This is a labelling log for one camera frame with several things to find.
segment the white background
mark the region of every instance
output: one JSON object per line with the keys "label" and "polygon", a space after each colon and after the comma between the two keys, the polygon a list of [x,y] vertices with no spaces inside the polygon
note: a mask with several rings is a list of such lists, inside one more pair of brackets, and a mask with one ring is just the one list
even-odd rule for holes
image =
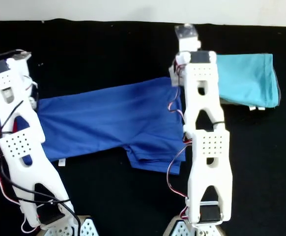
{"label": "white background", "polygon": [[286,0],[0,0],[0,20],[286,26]]}

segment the white tag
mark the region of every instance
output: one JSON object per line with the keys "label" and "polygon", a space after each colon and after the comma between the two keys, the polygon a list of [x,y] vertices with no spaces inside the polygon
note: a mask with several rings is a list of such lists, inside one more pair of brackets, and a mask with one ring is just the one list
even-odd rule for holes
{"label": "white tag", "polygon": [[58,166],[65,166],[65,159],[60,159]]}

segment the folded garment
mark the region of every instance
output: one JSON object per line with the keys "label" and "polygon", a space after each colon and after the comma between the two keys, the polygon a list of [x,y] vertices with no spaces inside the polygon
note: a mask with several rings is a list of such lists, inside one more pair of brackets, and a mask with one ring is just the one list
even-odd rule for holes
{"label": "folded garment", "polygon": [[[168,104],[177,88],[163,77],[39,101],[38,117],[46,136],[43,149],[50,161],[123,147],[134,168],[165,172],[184,147],[179,113]],[[172,109],[181,109],[180,97]],[[26,123],[18,120],[18,128]],[[180,155],[172,167],[179,173]]]}
{"label": "folded garment", "polygon": [[228,102],[273,108],[281,93],[272,54],[217,56],[220,97]]}

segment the white robotic arm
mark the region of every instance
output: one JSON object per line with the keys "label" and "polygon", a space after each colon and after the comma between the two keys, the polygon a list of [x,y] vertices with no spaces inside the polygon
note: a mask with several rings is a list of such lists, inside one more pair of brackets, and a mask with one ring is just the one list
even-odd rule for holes
{"label": "white robotic arm", "polygon": [[[200,41],[193,25],[175,27],[179,53],[169,68],[173,86],[184,86],[186,111],[184,132],[192,139],[192,168],[188,180],[186,206],[189,223],[197,233],[214,232],[216,225],[229,221],[231,215],[232,173],[229,163],[229,132],[218,90],[217,56],[213,51],[199,51]],[[196,128],[199,112],[204,110],[212,131]],[[218,201],[202,201],[208,187],[214,186]]]}
{"label": "white robotic arm", "polygon": [[[47,159],[41,144],[45,135],[38,116],[35,99],[31,96],[33,88],[37,88],[30,76],[27,59],[30,54],[20,52],[11,58],[0,60],[0,148],[2,158],[7,162],[10,183],[19,200],[21,211],[32,227],[42,229],[63,225],[72,226],[75,235],[79,234],[74,222],[74,209],[61,178]],[[21,116],[29,127],[12,133],[14,120]],[[50,204],[57,206],[57,212],[43,217],[37,213],[35,202],[35,185],[42,184],[53,196]]]}

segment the black cloth surface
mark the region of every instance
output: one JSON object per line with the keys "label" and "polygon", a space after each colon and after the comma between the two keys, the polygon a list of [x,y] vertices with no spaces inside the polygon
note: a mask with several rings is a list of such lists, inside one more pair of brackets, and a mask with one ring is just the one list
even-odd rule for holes
{"label": "black cloth surface", "polygon": [[[0,53],[32,52],[30,74],[41,98],[75,94],[168,76],[178,49],[174,25],[0,22]],[[274,55],[280,106],[262,112],[224,106],[233,202],[232,218],[222,228],[228,236],[286,235],[286,28],[198,25],[197,30],[204,50]],[[205,126],[205,118],[199,124]],[[183,192],[190,152],[181,174],[171,177]],[[69,158],[57,169],[76,213],[92,215],[101,236],[160,236],[184,207],[168,189],[165,174],[132,169],[121,148]],[[0,192],[0,235],[21,235],[22,220],[18,207]]]}

